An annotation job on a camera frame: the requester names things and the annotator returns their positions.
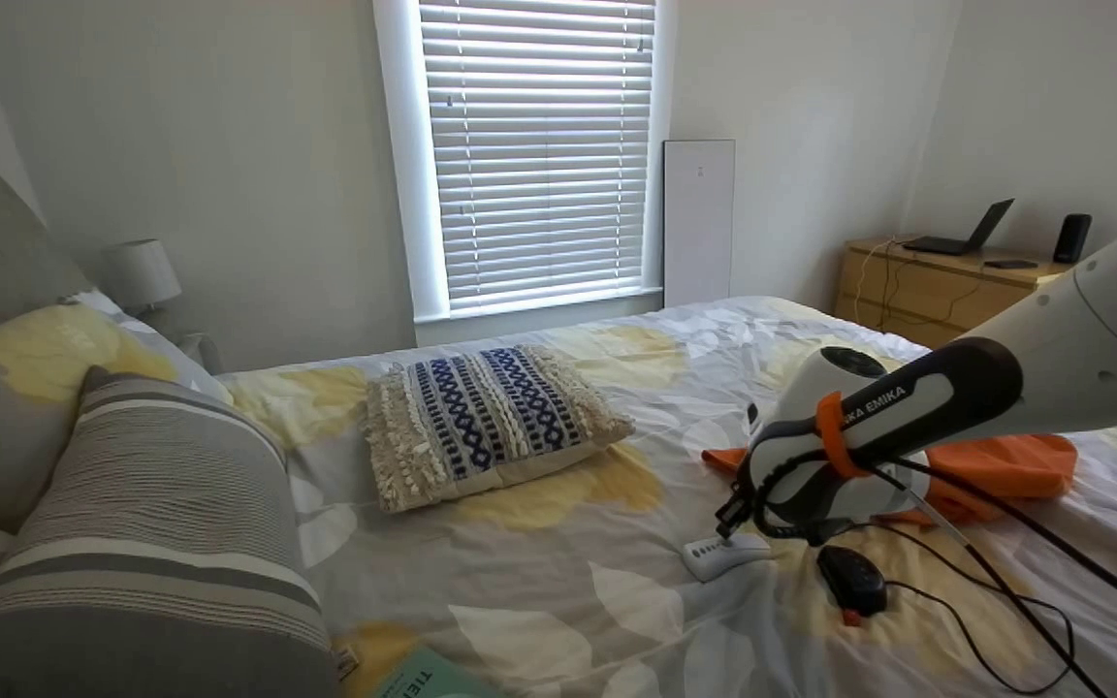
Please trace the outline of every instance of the wooden dresser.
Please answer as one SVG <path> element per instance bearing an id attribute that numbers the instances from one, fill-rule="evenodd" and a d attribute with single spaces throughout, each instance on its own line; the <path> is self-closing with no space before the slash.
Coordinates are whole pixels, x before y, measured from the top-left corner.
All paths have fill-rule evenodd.
<path id="1" fill-rule="evenodd" d="M 919 345 L 942 345 L 1067 271 L 1047 260 L 1032 268 L 993 268 L 993 260 L 1028 256 L 927 256 L 900 240 L 849 244 L 838 264 L 834 314 Z"/>

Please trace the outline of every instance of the window blind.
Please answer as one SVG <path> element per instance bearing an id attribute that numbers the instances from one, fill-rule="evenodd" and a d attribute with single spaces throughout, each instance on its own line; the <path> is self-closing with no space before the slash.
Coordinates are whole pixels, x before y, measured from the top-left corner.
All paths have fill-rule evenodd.
<path id="1" fill-rule="evenodd" d="M 419 0 L 450 310 L 640 283 L 655 0 Z"/>

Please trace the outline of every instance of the bed sheet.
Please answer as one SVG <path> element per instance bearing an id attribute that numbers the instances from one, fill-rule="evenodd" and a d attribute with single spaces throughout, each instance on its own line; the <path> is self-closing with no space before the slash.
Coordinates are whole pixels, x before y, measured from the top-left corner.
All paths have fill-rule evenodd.
<path id="1" fill-rule="evenodd" d="M 1001 694 L 931 601 L 904 593 L 865 628 L 842 624 L 803 543 L 768 543 L 760 562 L 714 582 L 694 582 L 679 558 L 683 543 L 714 535 L 725 500 L 698 450 L 745 442 L 749 403 L 768 415 L 818 345 L 888 361 L 919 345 L 783 299 L 500 345 L 524 341 L 562 353 L 636 434 L 578 469 L 407 516 L 372 504 L 365 399 L 380 368 L 438 349 L 225 376 L 237 407 L 295 461 L 303 555 L 330 628 L 361 655 L 349 694 L 380 686 L 423 644 L 504 694 Z M 1032 512 L 1117 570 L 1117 430 L 1070 438 L 1078 489 Z M 970 535 L 1020 589 L 1074 617 L 1082 667 L 1117 694 L 1117 593 L 1016 524 Z M 1001 597 L 919 547 L 888 531 L 838 543 L 958 605 L 989 663 L 1020 686 L 1059 671 Z"/>

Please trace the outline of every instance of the lamp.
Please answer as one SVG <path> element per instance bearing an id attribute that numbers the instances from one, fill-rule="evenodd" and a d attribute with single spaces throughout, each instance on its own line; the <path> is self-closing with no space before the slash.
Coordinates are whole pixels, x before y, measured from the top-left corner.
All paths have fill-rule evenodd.
<path id="1" fill-rule="evenodd" d="M 175 264 L 155 237 L 112 248 L 112 283 L 128 314 L 155 314 L 182 295 Z"/>

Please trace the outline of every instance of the black cable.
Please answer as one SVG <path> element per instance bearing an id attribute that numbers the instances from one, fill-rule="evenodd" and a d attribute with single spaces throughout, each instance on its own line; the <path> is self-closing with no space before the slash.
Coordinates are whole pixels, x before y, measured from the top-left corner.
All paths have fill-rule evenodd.
<path id="1" fill-rule="evenodd" d="M 1047 539 L 1051 547 L 1059 547 L 1063 555 L 1070 555 L 1078 566 L 1086 566 L 1094 578 L 1101 578 L 1105 586 L 1117 589 L 1117 574 L 1113 574 L 1113 570 L 1105 570 L 1101 562 L 1094 562 L 1090 555 L 1082 555 L 1078 547 L 1070 547 L 1067 539 L 1059 539 L 1051 527 L 1036 524 L 1032 516 L 1024 516 L 1024 512 L 1012 508 L 1008 500 L 977 489 L 973 481 L 966 481 L 966 477 L 958 477 L 958 473 L 942 473 L 942 469 L 931 469 L 931 465 L 908 461 L 908 458 L 892 458 L 892 461 L 904 465 L 904 469 L 919 469 L 919 473 L 927 473 L 927 477 L 935 477 L 935 481 L 946 481 L 946 485 L 977 496 L 977 500 L 989 500 L 993 508 L 1008 512 L 1008 516 L 1020 520 L 1028 531 L 1036 531 L 1039 539 Z"/>
<path id="2" fill-rule="evenodd" d="M 919 535 L 911 535 L 911 531 L 904 531 L 904 527 L 892 527 L 892 524 L 877 524 L 877 527 L 880 527 L 880 531 L 892 531 L 892 535 L 900 535 L 900 539 L 908 539 L 908 543 L 915 543 L 919 551 L 927 551 L 931 558 L 939 558 L 942 566 L 950 566 L 950 570 L 954 570 L 958 578 L 966 578 L 970 586 L 981 586 L 981 589 L 997 593 L 997 597 L 1008 597 L 1001 586 L 993 586 L 993 582 L 962 570 L 954 558 L 946 558 L 939 547 L 923 543 Z M 977 663 L 981 663 L 1005 690 L 1012 690 L 1012 694 L 1047 694 L 1051 686 L 1059 686 L 1059 682 L 1070 675 L 1070 663 L 1074 663 L 1074 624 L 1070 624 L 1070 617 L 1067 617 L 1059 605 L 1051 605 L 1051 601 L 1039 601 L 1039 597 L 1020 593 L 1024 605 L 1039 605 L 1039 609 L 1047 609 L 1047 613 L 1055 613 L 1055 617 L 1063 620 L 1063 640 L 1067 640 L 1063 671 L 1059 671 L 1051 682 L 1036 686 L 1036 690 L 1020 690 L 1020 686 L 1012 686 L 1008 679 L 1001 679 L 1001 675 L 989 667 L 989 659 L 985 659 L 981 648 L 973 644 L 973 632 L 962 624 L 962 617 L 958 617 L 958 609 L 954 609 L 950 601 L 942 601 L 939 593 L 923 593 L 923 589 L 915 589 L 915 586 L 908 586 L 908 582 L 888 582 L 888 586 L 900 586 L 900 589 L 911 589 L 911 593 L 919 593 L 919 597 L 931 597 L 931 601 L 946 605 L 950 617 L 958 620 L 966 644 L 973 648 Z"/>
<path id="3" fill-rule="evenodd" d="M 884 586 L 896 586 L 896 589 L 908 589 L 908 593 L 915 593 L 915 597 L 927 597 L 927 601 L 942 605 L 942 609 L 954 617 L 954 624 L 958 624 L 962 640 L 970 644 L 970 651 L 977 655 L 977 663 L 985 667 L 985 675 L 993 675 L 993 679 L 997 679 L 1005 690 L 1012 690 L 1012 694 L 1047 694 L 1051 686 L 1059 686 L 1059 682 L 1070 675 L 1070 663 L 1067 663 L 1067 667 L 1063 667 L 1051 682 L 1043 682 L 1043 686 L 1016 686 L 1016 682 L 1008 682 L 1005 675 L 997 675 L 997 667 L 985 659 L 981 644 L 973 640 L 970 624 L 962 620 L 962 613 L 958 613 L 946 597 L 927 593 L 927 589 L 919 589 L 919 586 L 908 586 L 908 582 L 900 582 L 900 578 L 888 578 Z"/>
<path id="4" fill-rule="evenodd" d="M 931 469 L 931 465 L 919 465 L 919 461 L 904 461 L 904 458 L 892 458 L 896 465 L 904 465 L 904 469 L 923 469 L 923 473 L 931 473 L 931 477 L 950 477 L 950 473 L 939 473 L 939 469 Z M 900 492 L 908 492 L 892 473 L 880 473 L 877 465 L 873 465 L 873 473 L 877 477 L 884 477 L 888 485 L 896 485 Z M 1063 651 L 1063 644 L 1051 636 L 1051 628 L 1016 597 L 1016 589 L 989 566 L 989 558 L 973 547 L 973 543 L 962 543 L 962 551 L 966 555 L 973 555 L 973 562 L 993 578 L 993 586 L 1016 605 L 1016 613 L 1036 628 L 1036 636 L 1039 640 L 1047 640 L 1051 644 L 1051 651 L 1070 667 L 1070 675 L 1078 675 L 1082 682 L 1086 682 L 1086 690 L 1094 690 L 1094 694 L 1101 694 L 1105 698 L 1105 690 L 1078 667 L 1078 659 L 1074 655 L 1067 655 Z"/>

